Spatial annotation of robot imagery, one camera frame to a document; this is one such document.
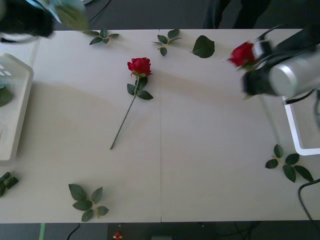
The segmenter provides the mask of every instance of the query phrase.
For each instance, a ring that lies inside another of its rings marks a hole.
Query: leaf sprig
[[[215,42],[211,41],[206,36],[201,35],[195,41],[195,44],[191,53],[193,53],[194,55],[202,59],[207,59],[211,57],[215,53],[215,51],[216,51]]]
[[[0,177],[0,198],[4,195],[6,189],[11,189],[18,182],[19,180],[8,171]]]
[[[176,40],[182,39],[181,37],[177,37],[180,33],[179,29],[174,29],[168,32],[168,38],[163,35],[158,35],[159,41],[153,41],[152,43],[158,44],[161,47],[158,48],[162,56],[167,55],[167,45],[175,42]]]
[[[8,88],[0,83],[0,107],[10,103],[12,97],[13,94],[8,90]]]
[[[300,174],[301,177],[308,180],[309,182],[314,181],[314,178],[312,177],[311,173],[304,166],[295,165],[300,158],[300,155],[298,153],[293,153],[288,155],[284,163],[280,160],[284,156],[284,150],[279,144],[274,146],[273,152],[274,152],[274,156],[272,156],[273,159],[267,161],[265,164],[265,167],[267,169],[274,169],[278,166],[279,163],[282,163],[283,172],[290,181],[294,183],[296,182],[296,179],[297,179],[296,172]]]
[[[140,78],[139,80],[139,86],[137,87],[136,89],[136,86],[137,86],[137,80],[135,81],[135,84],[132,85],[132,84],[127,84],[126,85],[126,89],[128,91],[128,93],[132,96],[135,95],[135,89],[136,89],[136,95],[143,99],[143,100],[151,100],[153,99],[154,97],[147,91],[144,90],[145,86],[147,85],[148,83],[148,77],[142,77]]]
[[[81,221],[88,222],[95,214],[97,215],[98,219],[100,216],[104,216],[108,213],[109,209],[105,206],[98,206],[97,204],[101,199],[103,188],[100,187],[95,190],[91,195],[91,200],[87,199],[86,191],[77,184],[69,184],[69,190],[71,196],[77,202],[74,203],[72,206],[80,211],[85,211],[82,215]]]
[[[111,39],[116,39],[119,37],[118,33],[112,33],[108,36],[108,31],[106,28],[101,29],[100,33],[97,31],[86,31],[85,34],[95,37],[92,39],[89,45],[97,44],[100,42],[103,42],[104,44],[107,44]]]

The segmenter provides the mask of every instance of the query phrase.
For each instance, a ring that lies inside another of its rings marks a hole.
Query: floor
[[[108,0],[94,0],[87,6],[94,16]],[[208,0],[111,0],[109,6],[91,22],[91,28],[115,29],[201,29]],[[232,28],[241,8],[240,0],[232,0],[223,14],[222,29]],[[320,24],[319,0],[273,0],[255,28],[267,29],[286,23],[290,28]],[[65,30],[57,24],[57,30]],[[238,223],[246,228],[247,222]],[[47,224],[45,240],[66,240],[75,223]],[[81,224],[70,240],[111,240],[119,225]],[[175,240],[214,240],[216,233],[235,231],[233,222],[223,223],[126,223],[121,226],[123,240],[150,240],[154,235],[174,236]],[[0,240],[37,240],[39,224],[0,224]],[[240,240],[239,235],[224,237]],[[252,240],[316,240],[316,232],[308,221],[262,222],[252,232]]]
[[[93,0],[87,6],[92,18],[109,0]],[[108,7],[96,17],[91,28],[118,29],[201,29],[208,0],[111,0]],[[241,0],[232,0],[220,24],[231,29]],[[255,25],[267,29],[278,24],[302,28],[306,24],[320,24],[318,0],[272,0],[266,12]],[[62,25],[57,30],[65,30]]]

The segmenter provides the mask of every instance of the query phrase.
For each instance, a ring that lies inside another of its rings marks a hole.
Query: small red object
[[[237,67],[241,67],[245,64],[250,64],[255,61],[253,52],[254,44],[251,42],[245,42],[233,50],[231,57],[228,59]]]
[[[114,236],[113,236],[114,239],[116,240],[119,240],[119,239],[122,239],[122,235],[120,232],[117,232]]]

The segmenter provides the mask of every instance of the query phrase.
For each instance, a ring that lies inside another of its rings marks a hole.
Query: rose
[[[132,62],[128,62],[128,68],[132,74],[140,75],[141,77],[151,75],[150,66],[150,59],[146,57],[132,58]]]
[[[120,128],[115,136],[115,139],[113,140],[113,143],[110,147],[110,150],[112,150],[115,146],[116,140],[119,136],[119,133],[127,119],[127,116],[129,114],[129,111],[134,104],[134,101],[136,97],[144,99],[144,100],[151,100],[154,97],[147,91],[144,90],[144,87],[148,83],[148,76],[151,75],[150,71],[150,59],[143,57],[143,58],[133,58],[132,62],[128,62],[128,68],[131,71],[131,75],[136,76],[135,85],[127,84],[126,89],[130,95],[133,96],[132,102],[129,106],[128,111],[126,112],[124,119],[122,120],[122,123],[120,125]]]
[[[245,64],[250,64],[255,61],[253,53],[254,45],[250,42],[245,42],[233,50],[231,57],[228,59],[237,67],[242,67]]]

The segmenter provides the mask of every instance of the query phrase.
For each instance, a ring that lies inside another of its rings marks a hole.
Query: rose stem
[[[112,143],[112,145],[111,145],[111,147],[110,147],[110,150],[112,150],[112,149],[114,148],[115,143],[116,143],[116,140],[117,140],[117,138],[118,138],[118,135],[119,135],[119,133],[120,133],[120,131],[121,131],[121,129],[122,129],[122,126],[123,126],[124,123],[125,123],[125,120],[126,120],[126,118],[127,118],[127,116],[128,116],[128,113],[129,113],[131,107],[132,107],[132,104],[134,104],[134,101],[135,101],[136,96],[137,96],[137,88],[138,88],[138,86],[139,86],[139,80],[140,80],[140,77],[139,77],[139,75],[138,75],[138,76],[137,76],[137,81],[136,81],[136,86],[135,86],[135,89],[134,89],[134,96],[133,96],[132,102],[131,102],[131,104],[130,104],[130,107],[129,107],[128,111],[127,111],[126,114],[125,114],[125,117],[124,117],[124,119],[123,119],[123,121],[122,121],[122,123],[121,123],[121,126],[120,126],[120,128],[119,128],[119,131],[117,132],[117,134],[116,134],[116,136],[115,136],[115,139],[114,139],[114,141],[113,141],[113,143]]]
[[[94,205],[94,209],[95,209],[95,213],[96,213],[96,216],[98,217],[98,219],[100,219],[100,216],[99,216],[99,213],[98,213],[98,208],[97,208],[97,205],[95,204],[95,202],[92,200],[92,203]]]

